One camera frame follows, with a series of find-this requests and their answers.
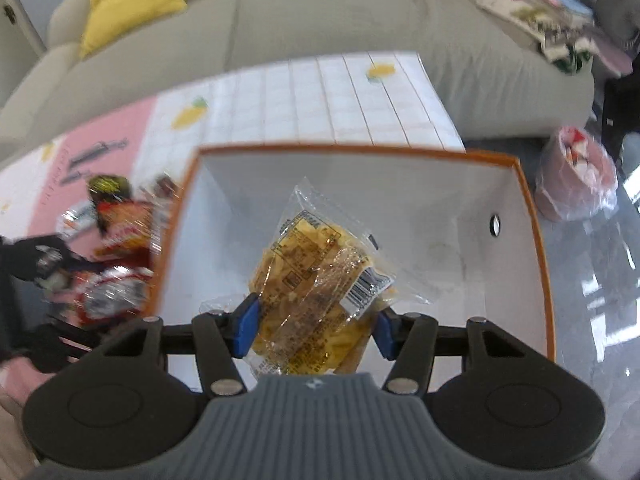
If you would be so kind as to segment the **dark green snack bag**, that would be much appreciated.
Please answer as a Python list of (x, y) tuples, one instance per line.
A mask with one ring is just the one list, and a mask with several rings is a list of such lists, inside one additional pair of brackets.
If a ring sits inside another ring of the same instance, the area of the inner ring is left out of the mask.
[(126, 177), (116, 174), (96, 174), (88, 182), (88, 192), (96, 211), (96, 225), (101, 235), (106, 233), (107, 222), (103, 218), (106, 206), (132, 201), (131, 186)]

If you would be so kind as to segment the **yellow clear snack packet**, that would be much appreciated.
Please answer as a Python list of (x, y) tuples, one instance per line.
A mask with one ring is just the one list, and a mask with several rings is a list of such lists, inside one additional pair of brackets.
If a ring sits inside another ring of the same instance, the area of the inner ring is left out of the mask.
[(378, 312), (440, 295), (307, 179), (288, 198), (248, 289), (259, 299), (259, 326), (243, 360), (256, 378), (356, 372)]

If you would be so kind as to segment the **red fries snack bag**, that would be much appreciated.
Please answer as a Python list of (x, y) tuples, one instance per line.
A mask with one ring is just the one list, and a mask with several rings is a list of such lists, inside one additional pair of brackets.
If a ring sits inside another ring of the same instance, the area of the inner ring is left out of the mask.
[(99, 203), (101, 240), (94, 250), (99, 260), (147, 256), (150, 252), (153, 206), (128, 200)]

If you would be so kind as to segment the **grey fabric sofa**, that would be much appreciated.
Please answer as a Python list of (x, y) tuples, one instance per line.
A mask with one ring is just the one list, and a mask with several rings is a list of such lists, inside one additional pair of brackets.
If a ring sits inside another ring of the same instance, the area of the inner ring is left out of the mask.
[(589, 68), (562, 73), (476, 0), (189, 0), (181, 12), (80, 52), (90, 0), (54, 11), (45, 55), (1, 112), (10, 158), (87, 120), (178, 84), (324, 54), (407, 50), (462, 138), (541, 136), (588, 122)]

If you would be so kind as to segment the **pink white patterned tablecloth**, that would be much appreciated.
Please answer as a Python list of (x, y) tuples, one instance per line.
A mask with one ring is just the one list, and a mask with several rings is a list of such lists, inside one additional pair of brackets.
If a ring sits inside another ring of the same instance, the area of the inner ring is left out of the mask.
[(244, 68), (164, 91), (73, 128), (1, 173), (1, 234), (72, 224), (93, 174), (134, 188), (180, 182), (203, 145), (327, 143), (459, 151), (414, 52), (360, 52)]

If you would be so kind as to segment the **pile of magazines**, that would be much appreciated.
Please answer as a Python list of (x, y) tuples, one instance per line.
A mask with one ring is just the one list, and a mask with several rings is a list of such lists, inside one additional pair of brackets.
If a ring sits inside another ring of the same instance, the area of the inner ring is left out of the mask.
[(476, 0), (495, 18), (534, 40), (548, 63), (577, 74), (593, 58), (613, 63), (618, 54), (639, 54), (639, 0)]

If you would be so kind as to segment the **red white snack packet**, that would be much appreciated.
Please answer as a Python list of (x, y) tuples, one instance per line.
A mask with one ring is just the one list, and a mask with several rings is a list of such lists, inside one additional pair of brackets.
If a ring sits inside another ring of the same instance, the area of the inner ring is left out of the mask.
[(152, 277), (143, 266), (76, 271), (70, 284), (53, 294), (49, 315), (85, 328), (135, 318), (149, 300)]

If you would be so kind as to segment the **pink plastic trash bag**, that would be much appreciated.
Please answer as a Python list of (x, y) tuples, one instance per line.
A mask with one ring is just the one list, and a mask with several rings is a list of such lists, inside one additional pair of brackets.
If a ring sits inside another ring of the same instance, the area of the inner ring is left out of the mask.
[(563, 127), (550, 136), (536, 175), (535, 203), (553, 222), (586, 220), (617, 207), (613, 159), (588, 132)]

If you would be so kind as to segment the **orange white storage box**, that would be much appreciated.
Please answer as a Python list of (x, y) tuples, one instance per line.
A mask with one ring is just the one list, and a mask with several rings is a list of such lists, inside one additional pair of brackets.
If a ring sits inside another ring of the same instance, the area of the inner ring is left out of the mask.
[(554, 356), (548, 263), (526, 177), (517, 158), (483, 151), (202, 148), (169, 223), (149, 311), (184, 322), (202, 301), (239, 292), (301, 180), (360, 220), (403, 269), (446, 286), (432, 301), (436, 318), (485, 315)]

